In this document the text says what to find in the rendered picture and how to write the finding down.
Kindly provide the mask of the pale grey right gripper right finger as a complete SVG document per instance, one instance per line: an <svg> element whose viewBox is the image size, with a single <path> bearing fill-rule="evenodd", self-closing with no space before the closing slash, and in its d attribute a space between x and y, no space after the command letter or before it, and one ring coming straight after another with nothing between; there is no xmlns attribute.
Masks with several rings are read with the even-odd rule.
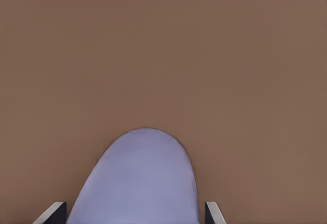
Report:
<svg viewBox="0 0 327 224"><path fill-rule="evenodd" d="M227 224L219 206L214 201L205 202L205 224Z"/></svg>

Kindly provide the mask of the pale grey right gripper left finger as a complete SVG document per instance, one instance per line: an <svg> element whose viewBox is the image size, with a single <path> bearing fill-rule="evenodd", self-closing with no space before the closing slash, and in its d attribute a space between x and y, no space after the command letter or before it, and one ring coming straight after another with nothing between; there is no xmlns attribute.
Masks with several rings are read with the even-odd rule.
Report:
<svg viewBox="0 0 327 224"><path fill-rule="evenodd" d="M54 202L32 224L66 224L67 204L65 201Z"/></svg>

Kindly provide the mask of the lavender rounded object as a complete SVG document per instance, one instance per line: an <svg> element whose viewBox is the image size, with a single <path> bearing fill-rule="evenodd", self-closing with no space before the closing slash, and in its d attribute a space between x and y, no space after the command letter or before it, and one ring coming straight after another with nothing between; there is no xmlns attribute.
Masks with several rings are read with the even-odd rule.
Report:
<svg viewBox="0 0 327 224"><path fill-rule="evenodd" d="M199 224L185 149L157 129L120 136L86 179L67 224Z"/></svg>

